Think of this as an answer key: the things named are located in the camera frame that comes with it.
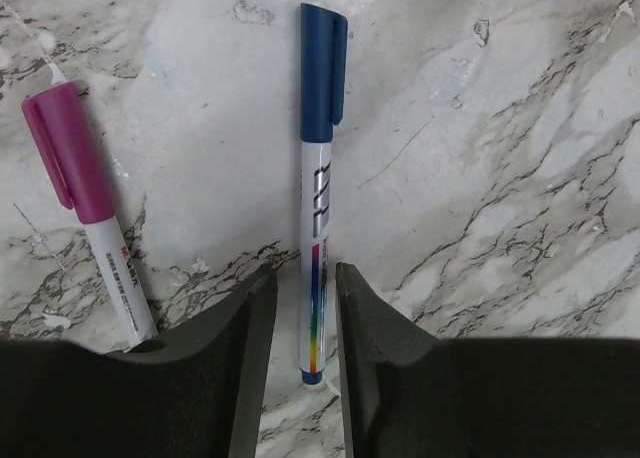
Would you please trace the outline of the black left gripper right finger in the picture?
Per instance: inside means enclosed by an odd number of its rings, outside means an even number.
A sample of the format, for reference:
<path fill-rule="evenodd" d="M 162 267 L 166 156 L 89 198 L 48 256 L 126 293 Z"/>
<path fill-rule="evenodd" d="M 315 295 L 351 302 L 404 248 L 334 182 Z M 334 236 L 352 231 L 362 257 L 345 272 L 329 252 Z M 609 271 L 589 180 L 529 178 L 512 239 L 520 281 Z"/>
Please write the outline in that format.
<path fill-rule="evenodd" d="M 635 457 L 639 344 L 439 339 L 336 267 L 350 457 Z"/>

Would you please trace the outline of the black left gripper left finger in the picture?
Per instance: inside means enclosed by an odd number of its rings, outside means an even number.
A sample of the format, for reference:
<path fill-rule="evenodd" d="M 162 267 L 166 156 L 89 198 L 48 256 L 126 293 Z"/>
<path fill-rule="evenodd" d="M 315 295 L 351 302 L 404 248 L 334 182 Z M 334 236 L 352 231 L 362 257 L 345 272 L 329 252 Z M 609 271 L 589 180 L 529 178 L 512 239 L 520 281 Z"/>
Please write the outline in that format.
<path fill-rule="evenodd" d="M 129 352 L 1 345 L 5 457 L 251 457 L 278 285 L 259 270 L 217 304 Z"/>

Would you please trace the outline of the white marker blue end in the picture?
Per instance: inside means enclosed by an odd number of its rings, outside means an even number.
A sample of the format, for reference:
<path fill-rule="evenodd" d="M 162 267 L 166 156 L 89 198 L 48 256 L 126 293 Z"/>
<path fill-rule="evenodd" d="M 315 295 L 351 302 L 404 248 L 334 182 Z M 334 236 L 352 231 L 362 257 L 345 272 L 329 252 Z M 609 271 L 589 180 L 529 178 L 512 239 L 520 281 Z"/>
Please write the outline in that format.
<path fill-rule="evenodd" d="M 300 370 L 317 385 L 326 364 L 331 145 L 302 144 L 300 203 Z"/>

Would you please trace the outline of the purple pen cap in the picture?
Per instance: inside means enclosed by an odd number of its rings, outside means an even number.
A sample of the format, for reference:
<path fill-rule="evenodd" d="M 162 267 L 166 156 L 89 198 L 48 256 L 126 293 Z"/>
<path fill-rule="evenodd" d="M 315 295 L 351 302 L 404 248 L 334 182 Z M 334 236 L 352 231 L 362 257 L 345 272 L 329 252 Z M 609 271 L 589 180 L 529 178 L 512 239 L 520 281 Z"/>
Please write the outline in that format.
<path fill-rule="evenodd" d="M 75 84 L 26 99 L 22 112 L 61 205 L 83 224 L 113 218 L 115 203 Z"/>

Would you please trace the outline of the white marker purple end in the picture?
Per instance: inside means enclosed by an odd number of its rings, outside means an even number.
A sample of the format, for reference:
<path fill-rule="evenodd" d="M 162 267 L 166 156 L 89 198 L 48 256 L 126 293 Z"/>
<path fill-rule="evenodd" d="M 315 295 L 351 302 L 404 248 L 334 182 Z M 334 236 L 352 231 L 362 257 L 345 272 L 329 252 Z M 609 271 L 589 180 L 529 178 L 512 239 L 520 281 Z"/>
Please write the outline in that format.
<path fill-rule="evenodd" d="M 84 228 L 129 346 L 156 337 L 158 331 L 117 217 Z"/>

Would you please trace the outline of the blue pen cap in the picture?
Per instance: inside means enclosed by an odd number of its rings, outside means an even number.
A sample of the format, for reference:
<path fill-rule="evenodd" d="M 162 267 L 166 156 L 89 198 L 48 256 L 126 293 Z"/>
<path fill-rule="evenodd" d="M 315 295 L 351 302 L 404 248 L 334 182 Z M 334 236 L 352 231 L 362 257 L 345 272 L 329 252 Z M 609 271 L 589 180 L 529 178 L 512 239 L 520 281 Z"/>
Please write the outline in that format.
<path fill-rule="evenodd" d="M 303 3 L 300 22 L 300 137 L 304 142 L 329 143 L 344 114 L 348 21 L 339 13 Z"/>

